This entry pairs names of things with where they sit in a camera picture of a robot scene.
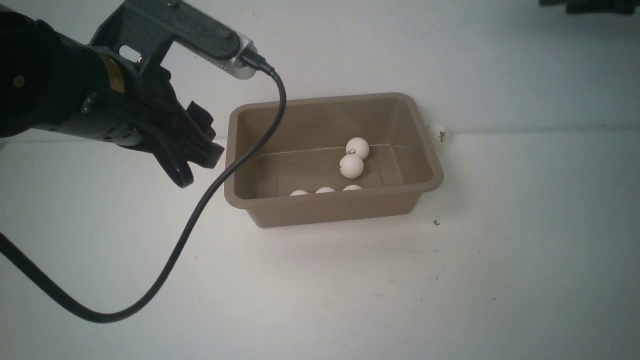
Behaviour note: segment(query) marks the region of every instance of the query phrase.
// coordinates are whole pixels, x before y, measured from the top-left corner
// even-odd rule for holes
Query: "screw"
[[[80,109],[83,113],[88,113],[91,111],[91,107],[95,103],[95,98],[98,96],[95,92],[89,92],[89,94],[84,98],[82,102],[82,108]]]
[[[18,89],[24,86],[24,76],[18,75],[13,78],[13,85]]]

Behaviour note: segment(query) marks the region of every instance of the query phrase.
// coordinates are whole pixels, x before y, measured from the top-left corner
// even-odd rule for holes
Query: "plastic bin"
[[[277,102],[248,104],[230,116],[227,166],[242,156],[273,121]],[[364,173],[340,174],[354,137],[369,142]],[[280,127],[225,183],[225,198],[259,227],[311,224],[410,213],[424,192],[442,184],[435,148],[405,94],[292,100]],[[363,190],[343,192],[347,185]],[[336,192],[316,194],[329,186]],[[309,195],[289,196],[295,190]]]

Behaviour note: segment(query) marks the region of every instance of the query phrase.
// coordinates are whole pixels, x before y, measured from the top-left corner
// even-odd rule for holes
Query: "white ball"
[[[432,124],[429,126],[429,135],[431,136],[431,141],[433,142],[433,147],[436,148],[436,151],[440,151],[442,146],[447,142],[447,135],[449,134],[449,130],[442,124]]]
[[[360,159],[366,159],[369,155],[369,143],[363,138],[353,138],[344,148],[347,154],[358,156]]]
[[[320,188],[318,189],[318,191],[316,191],[316,193],[332,193],[335,190],[332,188]]]
[[[308,195],[309,193],[305,190],[296,190],[292,192],[289,196],[298,196],[298,195]]]
[[[364,171],[364,161],[355,155],[345,155],[340,160],[340,173],[347,179],[355,179],[362,175]]]
[[[349,185],[346,188],[342,189],[343,192],[348,192],[350,190],[362,190],[358,185]]]

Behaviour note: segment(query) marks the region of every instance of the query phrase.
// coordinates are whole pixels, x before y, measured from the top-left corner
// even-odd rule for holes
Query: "black object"
[[[160,66],[174,41],[211,62],[241,48],[238,34],[181,1],[126,0],[90,45],[15,12],[0,12],[0,137],[30,128],[111,142],[152,153],[180,187],[193,182],[187,161],[216,166],[213,118],[185,110]],[[120,56],[123,46],[140,53]]]
[[[636,8],[640,6],[640,0],[540,0],[540,5],[566,5],[566,13],[570,15],[587,13],[633,15]]]

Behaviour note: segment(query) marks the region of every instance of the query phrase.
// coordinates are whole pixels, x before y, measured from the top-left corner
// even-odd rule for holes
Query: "white backdrop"
[[[84,43],[121,3],[0,1]],[[292,99],[404,92],[458,133],[640,127],[640,17],[567,17],[537,0],[191,3],[253,38]],[[265,76],[236,80],[179,45],[164,64],[221,138],[234,108],[277,97]]]

